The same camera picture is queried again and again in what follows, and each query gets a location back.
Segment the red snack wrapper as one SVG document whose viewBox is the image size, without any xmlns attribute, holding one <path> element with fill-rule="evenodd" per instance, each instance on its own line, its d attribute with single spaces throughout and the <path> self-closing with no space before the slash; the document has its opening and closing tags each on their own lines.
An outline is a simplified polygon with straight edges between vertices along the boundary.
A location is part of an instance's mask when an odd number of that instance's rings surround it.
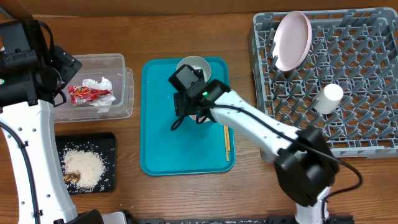
<svg viewBox="0 0 398 224">
<path fill-rule="evenodd" d="M 111 95 L 109 90 L 99 90 L 86 86 L 69 86 L 68 92 L 73 104 L 80 105 Z"/>
</svg>

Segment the white-green bowl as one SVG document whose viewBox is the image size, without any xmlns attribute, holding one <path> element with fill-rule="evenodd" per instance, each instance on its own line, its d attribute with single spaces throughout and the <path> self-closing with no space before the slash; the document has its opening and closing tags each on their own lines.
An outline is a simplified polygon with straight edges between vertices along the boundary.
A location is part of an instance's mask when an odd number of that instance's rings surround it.
<svg viewBox="0 0 398 224">
<path fill-rule="evenodd" d="M 202 69 L 205 81 L 207 82 L 210 79 L 211 67 L 210 64 L 204 58 L 199 56 L 185 57 L 177 64 L 176 69 L 178 70 L 184 64 L 190 65 L 194 69 Z"/>
</svg>

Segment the white tissue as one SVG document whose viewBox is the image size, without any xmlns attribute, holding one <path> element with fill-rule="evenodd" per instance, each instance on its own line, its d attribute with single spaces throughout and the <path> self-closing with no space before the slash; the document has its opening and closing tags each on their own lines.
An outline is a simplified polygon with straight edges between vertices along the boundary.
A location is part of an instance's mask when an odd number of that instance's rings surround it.
<svg viewBox="0 0 398 224">
<path fill-rule="evenodd" d="M 94 79 L 87 78 L 82 82 L 83 87 L 87 87 L 93 90 L 94 93 L 86 99 L 85 103 L 90 106 L 99 107 L 98 113 L 106 113 L 110 110 L 110 106 L 116 100 L 113 95 L 113 86 L 110 80 L 102 77 L 101 81 L 98 82 Z"/>
</svg>

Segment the large pink plate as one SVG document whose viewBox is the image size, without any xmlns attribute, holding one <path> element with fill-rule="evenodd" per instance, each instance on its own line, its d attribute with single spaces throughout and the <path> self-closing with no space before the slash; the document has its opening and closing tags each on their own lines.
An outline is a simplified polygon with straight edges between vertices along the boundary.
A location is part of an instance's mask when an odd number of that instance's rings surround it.
<svg viewBox="0 0 398 224">
<path fill-rule="evenodd" d="M 312 27 L 308 18 L 300 11 L 288 13 L 276 30 L 274 43 L 275 66 L 282 72 L 297 68 L 305 60 L 312 43 Z"/>
</svg>

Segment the white cup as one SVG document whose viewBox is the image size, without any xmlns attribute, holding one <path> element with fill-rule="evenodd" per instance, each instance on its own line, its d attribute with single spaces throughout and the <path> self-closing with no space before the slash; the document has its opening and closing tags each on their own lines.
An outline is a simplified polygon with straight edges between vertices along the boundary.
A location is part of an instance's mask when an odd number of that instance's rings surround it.
<svg viewBox="0 0 398 224">
<path fill-rule="evenodd" d="M 342 97 L 342 87 L 334 83 L 328 84 L 315 95 L 313 101 L 317 103 L 314 109 L 321 114 L 330 114 L 336 110 Z"/>
</svg>

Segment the small pink saucer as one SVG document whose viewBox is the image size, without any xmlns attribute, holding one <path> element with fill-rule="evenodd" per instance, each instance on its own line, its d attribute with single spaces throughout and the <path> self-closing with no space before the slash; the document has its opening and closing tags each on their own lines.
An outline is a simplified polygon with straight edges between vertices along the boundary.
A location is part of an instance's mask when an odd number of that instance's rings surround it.
<svg viewBox="0 0 398 224">
<path fill-rule="evenodd" d="M 193 119 L 196 124 L 202 124 L 211 121 L 211 119 L 207 116 L 198 117 L 197 115 L 190 115 L 189 117 Z"/>
</svg>

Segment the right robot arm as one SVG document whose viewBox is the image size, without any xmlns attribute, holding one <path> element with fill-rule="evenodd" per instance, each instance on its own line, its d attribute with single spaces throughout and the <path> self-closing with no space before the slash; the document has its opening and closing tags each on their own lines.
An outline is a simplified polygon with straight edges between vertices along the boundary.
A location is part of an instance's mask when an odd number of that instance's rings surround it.
<svg viewBox="0 0 398 224">
<path fill-rule="evenodd" d="M 204 116 L 243 134 L 274 165 L 280 188 L 296 204 L 297 223 L 326 223 L 325 197 L 330 193 L 338 164 L 322 132 L 300 130 L 281 123 L 245 102 L 219 80 L 206 83 L 171 81 L 176 89 L 175 110 L 180 119 Z"/>
</svg>

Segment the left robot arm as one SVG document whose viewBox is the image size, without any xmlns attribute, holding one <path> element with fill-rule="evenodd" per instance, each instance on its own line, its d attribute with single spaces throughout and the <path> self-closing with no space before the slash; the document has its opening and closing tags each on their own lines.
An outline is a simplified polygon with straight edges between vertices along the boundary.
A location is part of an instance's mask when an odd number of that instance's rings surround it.
<svg viewBox="0 0 398 224">
<path fill-rule="evenodd" d="M 64 80 L 63 66 L 81 63 L 60 47 L 60 65 L 46 64 L 34 50 L 1 59 L 1 128 L 16 180 L 20 223 L 126 223 L 123 211 L 78 213 L 63 180 L 54 131 L 53 97 Z"/>
</svg>

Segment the grey dishwasher rack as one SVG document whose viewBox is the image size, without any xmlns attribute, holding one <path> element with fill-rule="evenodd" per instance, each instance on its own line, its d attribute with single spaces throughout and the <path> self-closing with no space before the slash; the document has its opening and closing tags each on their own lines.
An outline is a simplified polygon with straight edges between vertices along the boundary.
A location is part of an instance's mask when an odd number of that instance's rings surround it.
<svg viewBox="0 0 398 224">
<path fill-rule="evenodd" d="M 316 126 L 335 157 L 397 156 L 397 13 L 391 8 L 308 11 L 312 43 L 301 65 L 276 66 L 274 36 L 284 12 L 256 14 L 249 55 L 257 107 L 300 129 Z M 334 112 L 314 109 L 328 84 L 343 89 Z"/>
</svg>

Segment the clear plastic bin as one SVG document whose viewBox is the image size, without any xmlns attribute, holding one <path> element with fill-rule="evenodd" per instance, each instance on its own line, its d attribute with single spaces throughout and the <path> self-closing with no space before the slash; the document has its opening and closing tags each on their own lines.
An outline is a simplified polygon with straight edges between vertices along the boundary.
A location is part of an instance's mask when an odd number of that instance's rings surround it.
<svg viewBox="0 0 398 224">
<path fill-rule="evenodd" d="M 63 92 L 67 102 L 55 108 L 55 122 L 79 122 L 102 119 L 122 119 L 132 115 L 134 104 L 133 72 L 125 64 L 122 54 L 75 55 L 83 66 L 68 86 L 83 86 L 88 81 L 110 81 L 115 100 L 110 105 L 76 105 L 71 102 L 68 88 Z"/>
</svg>

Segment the teal plastic tray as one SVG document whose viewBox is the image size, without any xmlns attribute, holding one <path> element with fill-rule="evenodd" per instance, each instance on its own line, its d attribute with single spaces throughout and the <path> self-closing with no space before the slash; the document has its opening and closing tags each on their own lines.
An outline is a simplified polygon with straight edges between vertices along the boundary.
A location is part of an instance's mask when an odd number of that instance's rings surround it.
<svg viewBox="0 0 398 224">
<path fill-rule="evenodd" d="M 187 117 L 175 130 L 175 88 L 168 79 L 180 58 L 148 61 L 142 69 L 141 146 L 142 170 L 152 176 L 227 172 L 235 164 L 234 131 L 229 130 L 226 161 L 224 127 L 212 121 L 196 124 Z"/>
</svg>

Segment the brown food scrap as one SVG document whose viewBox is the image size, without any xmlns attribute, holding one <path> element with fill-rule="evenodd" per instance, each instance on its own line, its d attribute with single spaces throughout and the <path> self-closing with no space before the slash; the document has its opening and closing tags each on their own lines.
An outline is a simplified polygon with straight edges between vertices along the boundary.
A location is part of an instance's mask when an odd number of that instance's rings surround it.
<svg viewBox="0 0 398 224">
<path fill-rule="evenodd" d="M 63 175 L 66 184 L 76 184 L 80 180 L 80 174 L 68 173 Z"/>
</svg>

